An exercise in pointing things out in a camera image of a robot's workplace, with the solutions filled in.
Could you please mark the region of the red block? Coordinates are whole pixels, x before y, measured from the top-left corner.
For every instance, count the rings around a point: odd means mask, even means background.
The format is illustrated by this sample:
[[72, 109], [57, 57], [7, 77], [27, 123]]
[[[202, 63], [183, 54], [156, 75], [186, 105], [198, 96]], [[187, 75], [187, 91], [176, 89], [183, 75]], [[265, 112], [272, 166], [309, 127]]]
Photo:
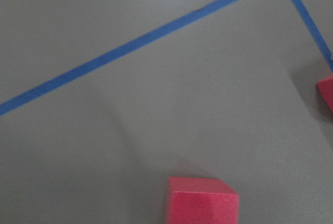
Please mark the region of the red block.
[[331, 113], [333, 112], [333, 75], [329, 75], [321, 80], [319, 80], [316, 84], [317, 89], [324, 99], [326, 105], [330, 109]]
[[238, 223], [239, 195], [219, 179], [169, 177], [165, 223]]

